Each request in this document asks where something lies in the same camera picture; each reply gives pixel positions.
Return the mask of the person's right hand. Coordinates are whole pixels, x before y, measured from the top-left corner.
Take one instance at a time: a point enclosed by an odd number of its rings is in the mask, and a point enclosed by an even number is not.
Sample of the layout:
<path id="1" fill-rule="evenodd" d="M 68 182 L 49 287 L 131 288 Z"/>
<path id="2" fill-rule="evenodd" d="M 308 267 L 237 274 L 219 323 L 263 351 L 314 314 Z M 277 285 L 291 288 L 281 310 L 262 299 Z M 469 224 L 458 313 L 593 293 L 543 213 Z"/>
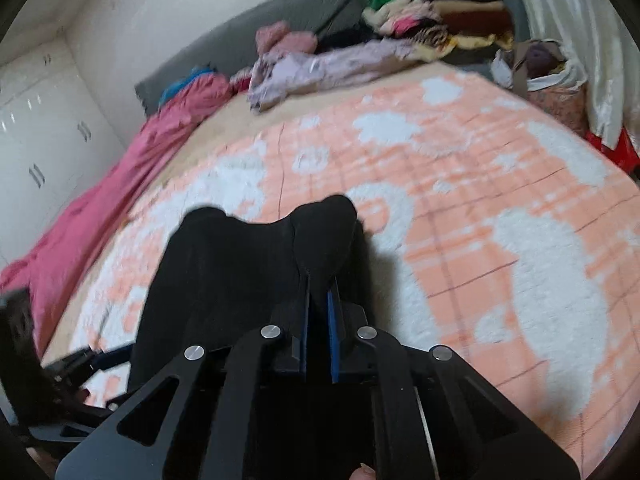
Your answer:
<path id="1" fill-rule="evenodd" d="M 376 480 L 376 472 L 370 466 L 361 463 L 350 475 L 349 480 Z"/>

